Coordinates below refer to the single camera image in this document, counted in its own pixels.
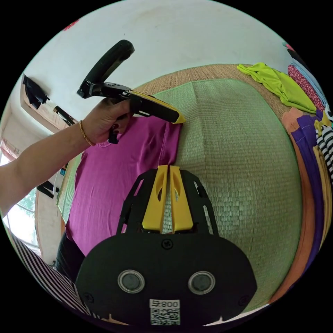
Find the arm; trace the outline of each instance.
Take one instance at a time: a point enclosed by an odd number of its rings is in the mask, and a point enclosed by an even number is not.
[[[89,148],[78,124],[31,145],[0,167],[0,209],[8,211],[33,188],[51,178],[69,160]]]
[[[82,121],[85,135],[93,143],[104,142],[115,122],[119,132],[123,132],[129,118],[119,121],[117,118],[128,112],[127,101],[112,105],[108,99],[104,99]],[[89,147],[79,124],[75,124],[31,145],[15,161],[1,166],[2,216],[6,216],[33,188],[51,178],[63,165]]]

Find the qr code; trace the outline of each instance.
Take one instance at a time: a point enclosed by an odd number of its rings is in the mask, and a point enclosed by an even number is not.
[[[180,309],[150,309],[152,325],[180,325]]]

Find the black handle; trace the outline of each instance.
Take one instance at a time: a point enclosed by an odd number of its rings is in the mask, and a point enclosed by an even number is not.
[[[113,144],[118,144],[118,139],[117,139],[117,134],[113,132],[112,129],[110,129],[110,132],[109,132],[109,139],[108,139],[108,142],[109,143],[113,143]]]
[[[131,42],[121,40],[115,44],[90,70],[83,82],[102,83],[134,52]]]

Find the gold bracelet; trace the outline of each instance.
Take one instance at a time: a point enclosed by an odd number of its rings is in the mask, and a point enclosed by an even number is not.
[[[80,125],[80,130],[81,130],[81,133],[82,133],[82,136],[84,137],[84,139],[91,145],[91,146],[95,146],[94,143],[92,143],[86,136],[84,130],[83,130],[83,127],[82,127],[82,120],[79,121],[79,125]]]

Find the hand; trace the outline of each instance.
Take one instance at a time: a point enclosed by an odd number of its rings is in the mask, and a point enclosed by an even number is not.
[[[111,127],[123,133],[130,117],[129,100],[114,104],[113,99],[104,98],[82,120],[82,128],[92,143],[101,143],[109,138]]]

